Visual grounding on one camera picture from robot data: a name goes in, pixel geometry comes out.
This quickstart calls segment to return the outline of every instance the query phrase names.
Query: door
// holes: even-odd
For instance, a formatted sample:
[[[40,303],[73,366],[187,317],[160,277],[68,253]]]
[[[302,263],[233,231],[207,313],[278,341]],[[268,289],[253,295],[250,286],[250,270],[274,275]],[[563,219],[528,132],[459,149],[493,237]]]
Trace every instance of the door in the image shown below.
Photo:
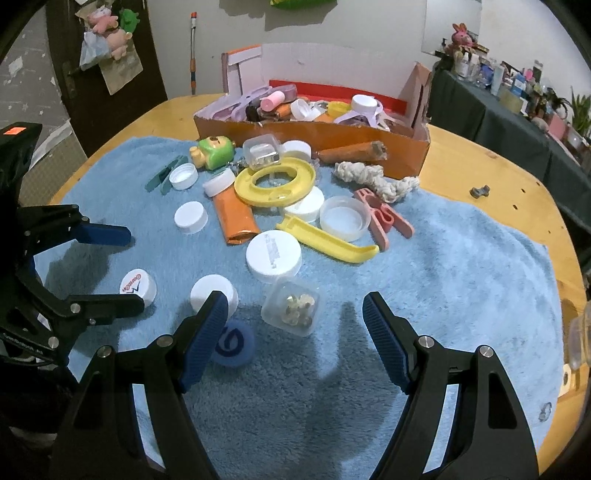
[[[114,95],[109,94],[99,66],[85,72],[76,71],[84,33],[82,22],[74,15],[79,8],[74,0],[49,0],[47,34],[62,101],[80,145],[90,156],[167,97],[144,1],[116,0],[113,3],[114,15],[118,15],[121,8],[139,13],[133,41],[144,68]]]

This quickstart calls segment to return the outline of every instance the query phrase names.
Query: pink plush toy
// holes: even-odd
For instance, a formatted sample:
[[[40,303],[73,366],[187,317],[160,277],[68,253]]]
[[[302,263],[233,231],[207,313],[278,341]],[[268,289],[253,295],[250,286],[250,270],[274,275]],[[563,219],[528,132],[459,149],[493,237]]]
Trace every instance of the pink plush toy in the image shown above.
[[[98,8],[90,15],[88,15],[88,23],[92,27],[92,31],[96,34],[102,35],[110,28],[117,28],[119,22],[117,22],[115,16],[111,16],[111,10],[108,8]]]
[[[472,37],[468,34],[468,29],[466,28],[466,24],[460,23],[460,25],[453,24],[453,29],[456,31],[452,35],[452,42],[455,45],[460,45],[466,48],[472,48],[474,46],[474,41]]]
[[[111,49],[111,56],[115,60],[120,60],[127,54],[127,41],[132,37],[130,32],[123,29],[114,31],[107,36],[107,43]]]

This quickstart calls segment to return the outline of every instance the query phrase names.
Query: pink clothespin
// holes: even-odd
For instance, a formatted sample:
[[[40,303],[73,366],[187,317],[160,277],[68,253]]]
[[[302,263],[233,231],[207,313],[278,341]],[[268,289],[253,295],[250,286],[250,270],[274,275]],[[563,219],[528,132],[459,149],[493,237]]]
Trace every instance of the pink clothespin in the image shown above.
[[[369,207],[371,221],[369,230],[374,236],[379,249],[385,252],[390,247],[388,233],[392,227],[398,230],[404,238],[411,238],[414,234],[413,226],[408,223],[390,205],[384,203],[370,189],[359,189],[354,193],[356,199],[364,202]]]

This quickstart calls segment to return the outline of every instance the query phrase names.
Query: pink plastic item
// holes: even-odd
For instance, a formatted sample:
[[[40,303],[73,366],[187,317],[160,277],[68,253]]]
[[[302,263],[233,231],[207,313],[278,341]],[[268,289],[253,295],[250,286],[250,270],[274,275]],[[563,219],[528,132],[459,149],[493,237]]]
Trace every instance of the pink plastic item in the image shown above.
[[[380,251],[385,252],[390,248],[388,233],[392,227],[398,230],[404,238],[411,238],[414,235],[413,226],[408,223],[396,210],[382,200],[370,189],[359,189],[354,194],[356,199],[369,206],[371,220],[369,230],[374,236]]]
[[[283,102],[285,102],[285,93],[279,90],[261,99],[261,109],[263,112],[271,112]]]

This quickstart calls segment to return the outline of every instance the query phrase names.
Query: white bottle cap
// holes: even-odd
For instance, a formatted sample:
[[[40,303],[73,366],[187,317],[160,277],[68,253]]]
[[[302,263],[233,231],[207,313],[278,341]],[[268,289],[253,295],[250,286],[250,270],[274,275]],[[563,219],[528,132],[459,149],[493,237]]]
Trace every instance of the white bottle cap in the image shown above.
[[[184,163],[170,172],[170,183],[175,190],[186,190],[197,181],[199,173],[192,163]]]
[[[123,277],[119,293],[135,293],[142,298],[144,306],[148,307],[156,298],[156,282],[145,270],[136,268]]]
[[[378,108],[378,101],[369,95],[355,95],[351,99],[351,109],[357,113],[370,115],[377,112]]]
[[[228,319],[238,308],[238,292],[232,282],[221,275],[207,275],[197,280],[191,289],[191,307],[197,313],[213,291],[222,292],[228,299]]]
[[[223,192],[229,186],[231,186],[234,183],[234,180],[236,180],[236,176],[234,175],[232,170],[227,168],[219,175],[216,175],[214,178],[208,180],[203,184],[203,190],[205,190],[205,195],[207,195],[210,198],[215,197],[218,193]]]
[[[324,194],[322,191],[318,187],[312,187],[312,191],[299,202],[285,207],[285,212],[312,223],[318,218],[323,203]]]
[[[290,140],[283,144],[282,157],[295,157],[309,162],[312,159],[312,147],[301,140]]]
[[[291,114],[296,120],[302,122],[312,114],[312,108],[304,99],[298,98],[291,104]]]
[[[207,224],[207,212],[199,202],[187,202],[174,214],[174,223],[185,235],[201,231]]]
[[[282,276],[293,277],[301,267],[301,246],[296,238],[281,230],[257,235],[246,249],[246,263],[263,283],[274,283]]]

